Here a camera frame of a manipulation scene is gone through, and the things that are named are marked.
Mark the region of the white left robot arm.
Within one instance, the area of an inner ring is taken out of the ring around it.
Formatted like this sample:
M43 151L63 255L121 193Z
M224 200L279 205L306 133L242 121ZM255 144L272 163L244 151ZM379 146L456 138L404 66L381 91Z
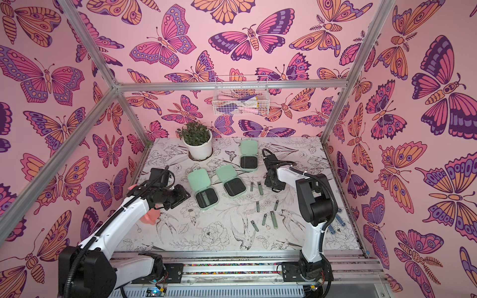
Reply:
M100 228L58 259L58 294L63 298L107 298L114 290L139 278L164 282L163 257L142 252L124 260L113 254L135 224L149 211L168 211L190 198L168 168L154 168L148 180L134 185L123 203Z

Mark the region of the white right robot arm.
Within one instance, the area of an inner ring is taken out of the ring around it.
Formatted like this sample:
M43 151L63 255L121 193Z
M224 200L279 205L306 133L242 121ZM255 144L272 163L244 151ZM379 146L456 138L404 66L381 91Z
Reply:
M307 223L304 245L299 257L299 270L306 280L323 278L332 281L332 267L323 252L325 233L335 220L338 203L326 175L312 175L295 168L294 161L279 160L268 149L262 150L267 169L265 185L280 192L286 186L296 191L299 212Z

